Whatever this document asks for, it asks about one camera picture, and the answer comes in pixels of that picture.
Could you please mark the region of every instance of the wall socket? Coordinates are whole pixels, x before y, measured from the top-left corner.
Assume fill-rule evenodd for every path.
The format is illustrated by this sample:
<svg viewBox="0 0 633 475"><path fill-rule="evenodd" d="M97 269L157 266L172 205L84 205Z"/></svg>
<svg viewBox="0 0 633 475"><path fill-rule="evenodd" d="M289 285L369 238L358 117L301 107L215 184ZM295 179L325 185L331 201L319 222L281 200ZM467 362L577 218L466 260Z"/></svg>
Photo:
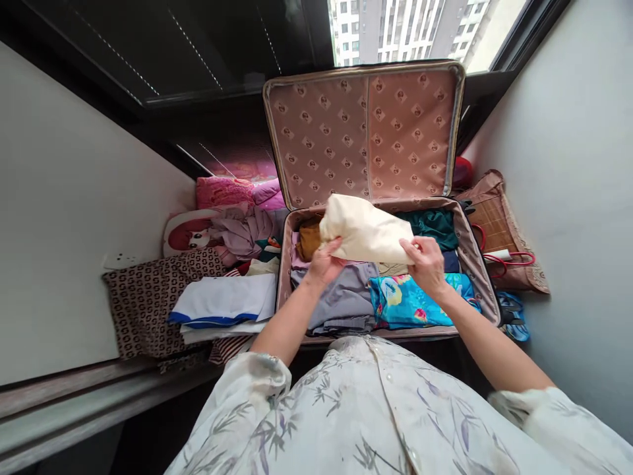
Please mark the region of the wall socket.
<svg viewBox="0 0 633 475"><path fill-rule="evenodd" d="M126 267L132 267L137 264L141 264L143 259L135 254L128 253L116 253L106 254L104 256L103 268L109 270L125 269Z"/></svg>

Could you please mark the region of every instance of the hand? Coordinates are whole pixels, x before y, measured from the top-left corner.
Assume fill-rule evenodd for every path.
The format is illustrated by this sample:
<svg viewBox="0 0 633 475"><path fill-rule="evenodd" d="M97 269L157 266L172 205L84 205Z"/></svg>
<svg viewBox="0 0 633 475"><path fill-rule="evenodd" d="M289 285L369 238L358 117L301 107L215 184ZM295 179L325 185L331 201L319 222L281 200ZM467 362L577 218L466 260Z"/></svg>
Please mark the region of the hand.
<svg viewBox="0 0 633 475"><path fill-rule="evenodd" d="M416 236L411 242L401 239L400 245L413 261L413 265L409 266L409 274L415 283L431 297L441 293L447 285L444 280L444 256L435 239Z"/></svg>
<svg viewBox="0 0 633 475"><path fill-rule="evenodd" d="M341 247L342 243L343 238L339 236L328 242L322 249L317 250L312 256L310 269L303 280L308 283L320 284L325 288L336 279L347 264L345 259L332 256L332 253Z"/></svg>

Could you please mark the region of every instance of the suitcase lid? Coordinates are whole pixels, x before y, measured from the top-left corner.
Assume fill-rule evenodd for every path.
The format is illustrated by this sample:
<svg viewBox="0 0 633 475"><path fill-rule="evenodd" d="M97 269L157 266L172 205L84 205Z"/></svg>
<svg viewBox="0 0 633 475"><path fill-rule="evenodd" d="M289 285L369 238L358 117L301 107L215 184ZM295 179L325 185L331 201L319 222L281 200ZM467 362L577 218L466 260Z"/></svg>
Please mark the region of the suitcase lid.
<svg viewBox="0 0 633 475"><path fill-rule="evenodd" d="M264 85L290 210L332 193L372 202L447 196L466 72L451 60L334 69Z"/></svg>

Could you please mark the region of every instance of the white blouse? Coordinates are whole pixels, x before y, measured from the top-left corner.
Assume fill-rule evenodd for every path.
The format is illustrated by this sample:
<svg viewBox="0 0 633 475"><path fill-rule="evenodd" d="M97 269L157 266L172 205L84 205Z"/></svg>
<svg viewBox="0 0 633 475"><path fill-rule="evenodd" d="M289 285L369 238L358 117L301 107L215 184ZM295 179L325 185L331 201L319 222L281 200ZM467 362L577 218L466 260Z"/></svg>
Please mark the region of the white blouse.
<svg viewBox="0 0 633 475"><path fill-rule="evenodd" d="M236 356L166 473L633 473L631 446L562 391L489 404L381 338L340 338L290 383L278 358Z"/></svg>

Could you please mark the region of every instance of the high-rise building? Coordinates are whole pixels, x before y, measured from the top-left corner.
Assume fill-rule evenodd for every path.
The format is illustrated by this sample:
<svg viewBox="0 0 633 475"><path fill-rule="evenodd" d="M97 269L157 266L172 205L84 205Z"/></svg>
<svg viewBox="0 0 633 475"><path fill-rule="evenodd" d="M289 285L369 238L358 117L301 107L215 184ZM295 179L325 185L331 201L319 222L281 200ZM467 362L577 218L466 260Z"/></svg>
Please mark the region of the high-rise building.
<svg viewBox="0 0 633 475"><path fill-rule="evenodd" d="M496 5L514 4L514 11L520 12L526 0L329 2L337 66L448 57L467 67ZM516 15L503 20L506 33ZM497 43L489 46L495 50L487 56L495 56L500 47Z"/></svg>

